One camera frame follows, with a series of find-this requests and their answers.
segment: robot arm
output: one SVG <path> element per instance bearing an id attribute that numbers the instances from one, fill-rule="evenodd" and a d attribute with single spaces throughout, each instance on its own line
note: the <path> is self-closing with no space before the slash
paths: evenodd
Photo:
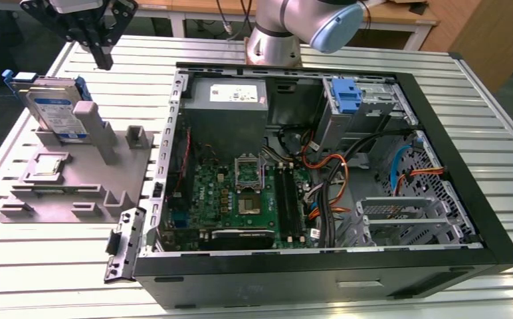
<path id="1" fill-rule="evenodd" d="M 66 41 L 81 43 L 101 69 L 112 69 L 113 46 L 140 7 L 134 0 L 23 0 L 21 6 Z M 109 8 L 116 24 L 108 27 L 105 12 Z"/>
<path id="2" fill-rule="evenodd" d="M 21 6 L 62 38 L 81 43 L 101 69 L 112 69 L 110 52 L 138 10 L 136 0 L 23 0 Z M 116 24 L 106 27 L 109 8 Z M 301 39 L 322 53 L 333 53 L 353 38 L 363 20 L 357 0 L 260 0 L 249 61 L 300 65 Z"/>
<path id="3" fill-rule="evenodd" d="M 364 20 L 357 0 L 260 0 L 248 43 L 252 64 L 296 66 L 301 40 L 322 53 L 340 50 Z"/>

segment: blue cable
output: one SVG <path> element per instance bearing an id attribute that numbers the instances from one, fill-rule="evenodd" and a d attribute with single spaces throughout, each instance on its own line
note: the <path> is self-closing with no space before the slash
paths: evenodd
<path id="1" fill-rule="evenodd" d="M 412 148 L 412 145 L 405 145 L 397 152 L 396 158 L 393 158 L 393 164 L 391 165 L 391 189 L 395 191 L 397 188 L 397 169 L 399 169 L 399 162 L 403 158 L 403 153 Z"/>

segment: black plastic clip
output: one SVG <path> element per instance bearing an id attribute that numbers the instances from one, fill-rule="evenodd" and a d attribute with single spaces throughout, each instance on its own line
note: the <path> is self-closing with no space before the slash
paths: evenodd
<path id="1" fill-rule="evenodd" d="M 116 231 L 112 230 L 112 234 L 109 235 L 108 249 L 105 250 L 105 252 L 109 255 L 116 256 L 118 254 L 120 244 L 121 244 L 121 233 L 116 233 Z"/>

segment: metal bracket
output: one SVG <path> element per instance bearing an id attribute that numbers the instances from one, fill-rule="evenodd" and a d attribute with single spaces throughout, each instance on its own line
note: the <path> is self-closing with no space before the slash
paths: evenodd
<path id="1" fill-rule="evenodd" d="M 112 231 L 106 252 L 109 258 L 105 283 L 137 281 L 133 277 L 134 265 L 141 248 L 142 226 L 146 210 L 133 208 L 121 214 L 118 227 Z"/>

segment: workbench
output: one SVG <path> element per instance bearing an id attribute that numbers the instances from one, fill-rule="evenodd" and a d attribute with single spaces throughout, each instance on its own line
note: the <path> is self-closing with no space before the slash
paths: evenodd
<path id="1" fill-rule="evenodd" d="M 124 37 L 110 72 L 68 44 L 49 76 L 82 75 L 100 113 L 116 130 L 160 131 L 178 61 L 244 63 L 242 42 Z M 513 121 L 463 60 L 447 53 L 345 48 L 332 55 L 302 47 L 304 66 L 411 72 L 513 240 Z M 40 144 L 25 110 L 0 147 L 0 205 Z M 156 136 L 161 145 L 161 135 Z M 158 155 L 153 150 L 152 159 Z M 154 164 L 145 177 L 153 177 Z M 153 188 L 145 178 L 144 194 Z M 475 278 L 427 299 L 164 310 L 138 283 L 104 284 L 105 246 L 114 225 L 0 224 L 0 316 L 7 318 L 513 318 L 513 269 Z"/>
<path id="2" fill-rule="evenodd" d="M 21 0 L 0 0 L 0 10 L 19 11 Z M 221 21 L 221 14 L 216 0 L 137 0 L 140 10 L 137 17 L 166 18 L 172 21 L 172 30 L 176 37 L 186 37 L 185 21 L 213 20 Z M 221 0 L 221 6 L 228 21 L 244 21 L 240 0 Z M 250 21 L 256 21 L 254 14 L 258 6 L 258 0 L 253 2 L 250 11 Z M 404 50 L 420 50 L 428 34 L 440 23 L 433 12 L 427 9 L 424 15 L 417 15 L 409 11 L 409 6 L 387 2 L 371 9 L 372 11 L 372 30 L 403 31 L 411 33 Z M 368 28 L 367 17 L 361 24 L 361 29 Z"/>

